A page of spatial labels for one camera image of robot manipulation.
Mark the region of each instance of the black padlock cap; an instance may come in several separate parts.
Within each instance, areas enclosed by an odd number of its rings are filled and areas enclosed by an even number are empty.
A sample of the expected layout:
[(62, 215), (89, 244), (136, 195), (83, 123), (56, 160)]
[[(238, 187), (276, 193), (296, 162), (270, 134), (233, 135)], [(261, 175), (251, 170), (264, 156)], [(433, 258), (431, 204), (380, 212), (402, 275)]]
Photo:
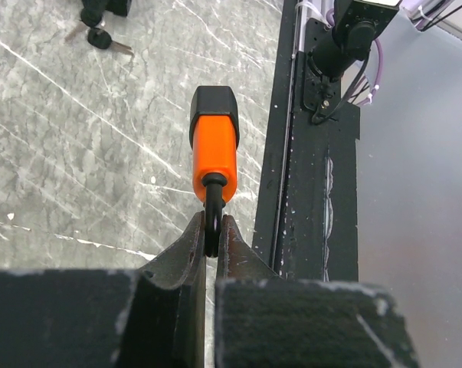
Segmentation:
[(110, 0), (106, 5), (106, 9), (114, 13), (114, 15), (126, 17), (129, 15), (131, 5), (132, 0)]
[(205, 115), (223, 115), (231, 118), (236, 132), (236, 148), (239, 146), (238, 102), (229, 86), (199, 86), (190, 108), (190, 146), (198, 118)]
[(90, 9), (92, 12), (103, 14), (111, 1), (112, 0), (83, 0), (83, 7)]
[(80, 11), (80, 20), (89, 28), (94, 28), (103, 20), (103, 13), (93, 11), (89, 8), (83, 8), (83, 10)]
[(107, 50), (113, 42), (110, 34), (99, 28), (91, 28), (87, 32), (87, 41), (100, 50)]

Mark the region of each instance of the black metal frame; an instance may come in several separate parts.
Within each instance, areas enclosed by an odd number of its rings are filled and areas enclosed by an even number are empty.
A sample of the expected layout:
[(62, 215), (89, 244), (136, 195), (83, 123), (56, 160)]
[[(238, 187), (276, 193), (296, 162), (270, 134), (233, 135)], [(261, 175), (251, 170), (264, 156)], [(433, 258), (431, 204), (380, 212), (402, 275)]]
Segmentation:
[[(311, 124), (314, 112), (307, 106), (307, 91), (318, 81), (308, 73), (306, 54), (299, 52), (292, 58), (295, 4), (286, 0), (283, 5), (252, 247), (286, 279), (357, 281), (356, 140), (360, 112), (347, 103), (328, 123)], [(321, 24), (309, 20), (306, 50), (325, 33)], [(333, 85), (333, 93), (335, 104), (340, 82)], [(328, 192), (326, 177), (331, 163), (334, 183)], [(328, 202), (333, 219), (326, 243)]]

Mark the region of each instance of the cable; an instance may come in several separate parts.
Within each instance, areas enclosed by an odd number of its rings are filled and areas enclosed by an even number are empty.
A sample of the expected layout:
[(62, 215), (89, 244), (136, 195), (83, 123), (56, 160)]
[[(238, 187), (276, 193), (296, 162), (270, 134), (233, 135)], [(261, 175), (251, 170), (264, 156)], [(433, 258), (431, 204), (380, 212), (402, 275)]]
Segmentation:
[(326, 18), (323, 17), (323, 15), (321, 14), (321, 11), (319, 11), (319, 9), (316, 8), (316, 6), (314, 4), (308, 2), (307, 0), (303, 0), (301, 2), (298, 2), (297, 5), (295, 5), (295, 9), (297, 10), (301, 6), (303, 6), (304, 8), (308, 8), (308, 9), (312, 10), (313, 13), (316, 14), (316, 17), (318, 17), (318, 18), (315, 18), (315, 19), (317, 19), (318, 21), (321, 21), (322, 23), (324, 23), (326, 25), (328, 24), (328, 21), (326, 20)]
[[(331, 26), (335, 25), (335, 20), (334, 20), (334, 9), (330, 9), (326, 13), (326, 20)], [(377, 66), (377, 73), (375, 74), (375, 80), (372, 88), (370, 89), (370, 93), (367, 96), (367, 98), (361, 100), (360, 102), (357, 103), (359, 106), (363, 106), (366, 104), (371, 104), (372, 103), (372, 98), (377, 94), (377, 91), (380, 87), (381, 79), (382, 79), (382, 71), (384, 70), (384, 51), (382, 50), (382, 44), (378, 38), (374, 40), (375, 46), (377, 47), (378, 51), (378, 66)], [(363, 77), (356, 85), (356, 88), (354, 91), (357, 91), (360, 86), (362, 85), (363, 81), (366, 78)]]
[(435, 4), (433, 8), (431, 8), (430, 10), (428, 10), (426, 12), (423, 11), (423, 5), (418, 6), (418, 11), (420, 12), (421, 16), (417, 17), (415, 19), (412, 19), (411, 22), (415, 23), (417, 21), (421, 21), (423, 19), (426, 19), (430, 15), (433, 15), (437, 10), (439, 10), (443, 5), (445, 5), (446, 2), (447, 2), (447, 0), (441, 0), (440, 2)]
[(442, 18), (434, 19), (433, 21), (428, 22), (428, 24), (425, 25), (420, 31), (422, 31), (422, 32), (427, 31), (428, 29), (430, 29), (430, 28), (433, 27), (434, 25), (437, 25), (438, 23), (440, 23), (441, 21), (447, 19), (447, 18), (450, 17), (453, 13), (456, 13), (456, 12), (458, 12), (458, 11), (461, 10), (461, 9), (462, 9), (462, 5), (457, 6), (453, 11), (451, 11), (451, 12), (448, 13), (447, 15), (444, 15)]
[(378, 89), (380, 88), (381, 79), (382, 79), (382, 72), (384, 70), (384, 51), (382, 50), (382, 44), (378, 38), (374, 40), (374, 44), (377, 47), (378, 52), (378, 66), (377, 66), (377, 73), (375, 74), (374, 85), (370, 89), (370, 93), (367, 98), (364, 98), (360, 102), (357, 103), (359, 106), (364, 106), (366, 104), (371, 104), (372, 99), (377, 94)]
[(368, 88), (369, 88), (369, 82), (366, 81), (366, 82), (363, 84), (362, 89), (361, 89), (359, 92), (357, 92), (356, 94), (354, 94), (354, 95), (352, 95), (352, 96), (350, 97), (350, 99), (353, 99), (352, 101), (350, 101), (350, 103), (353, 104), (353, 103), (355, 102), (355, 100), (356, 100), (357, 98), (359, 98), (359, 96), (360, 96), (361, 94), (363, 94), (366, 90), (368, 90)]
[(352, 96), (352, 94), (355, 92), (356, 90), (356, 86), (358, 84), (358, 82), (360, 81), (360, 78), (362, 78), (362, 75), (363, 73), (365, 73), (365, 69), (367, 68), (367, 64), (369, 63), (369, 54), (367, 54), (367, 57), (365, 58), (365, 60), (363, 61), (363, 64), (362, 64), (362, 67), (360, 68), (359, 72), (357, 73), (357, 75), (355, 76), (355, 78), (353, 79), (352, 83), (350, 84), (350, 86), (348, 87), (348, 89), (346, 90), (345, 94), (343, 94), (343, 97), (341, 97), (341, 100), (338, 102), (338, 104), (335, 106), (335, 108), (333, 109), (333, 111), (331, 111), (331, 113), (329, 113), (328, 115), (326, 115), (324, 118), (322, 118), (321, 120), (319, 121), (314, 121), (316, 119), (316, 116), (317, 114), (320, 112), (321, 110), (321, 107), (318, 107), (316, 112), (314, 113), (313, 115), (313, 124), (316, 124), (316, 125), (320, 125), (322, 123), (325, 123), (327, 120), (329, 120), (330, 117), (332, 117), (336, 111), (338, 111), (339, 109), (342, 108), (342, 106), (346, 103), (346, 101), (348, 101), (348, 99)]
[(449, 7), (449, 5), (451, 4), (452, 1), (453, 0), (445, 0), (445, 1), (441, 1), (438, 4), (436, 4), (434, 6), (433, 11), (427, 11), (427, 14), (425, 14), (424, 18), (421, 17), (421, 19), (418, 22), (413, 23), (414, 27), (418, 31), (423, 29), (427, 24), (434, 21), (434, 18), (436, 18), (438, 15), (442, 14), (445, 11), (445, 9), (447, 9)]

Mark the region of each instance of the metal key blade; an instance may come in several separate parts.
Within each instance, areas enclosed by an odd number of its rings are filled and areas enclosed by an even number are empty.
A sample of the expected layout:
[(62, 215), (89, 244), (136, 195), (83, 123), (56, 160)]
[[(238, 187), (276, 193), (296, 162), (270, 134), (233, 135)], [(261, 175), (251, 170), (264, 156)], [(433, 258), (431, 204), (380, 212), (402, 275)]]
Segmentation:
[(66, 42), (72, 41), (77, 34), (81, 33), (82, 31), (86, 31), (87, 29), (88, 27), (82, 21), (80, 21), (76, 28), (73, 29), (67, 36), (65, 36), (64, 40)]
[(132, 48), (130, 46), (127, 46), (126, 44), (121, 44), (119, 42), (113, 41), (110, 48), (113, 51), (121, 52), (122, 54), (125, 54), (125, 55), (130, 55), (132, 57), (135, 56), (135, 54), (133, 53)]

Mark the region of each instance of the orange padlock body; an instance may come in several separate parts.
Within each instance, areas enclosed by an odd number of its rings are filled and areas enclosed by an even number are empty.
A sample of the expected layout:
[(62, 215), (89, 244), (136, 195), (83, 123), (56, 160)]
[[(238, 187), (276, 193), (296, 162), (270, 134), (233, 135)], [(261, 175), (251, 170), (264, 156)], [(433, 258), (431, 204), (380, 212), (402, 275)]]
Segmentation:
[(207, 115), (198, 118), (193, 135), (193, 190), (205, 203), (202, 179), (209, 173), (225, 176), (228, 184), (222, 189), (222, 198), (229, 203), (238, 187), (236, 162), (236, 132), (231, 118)]

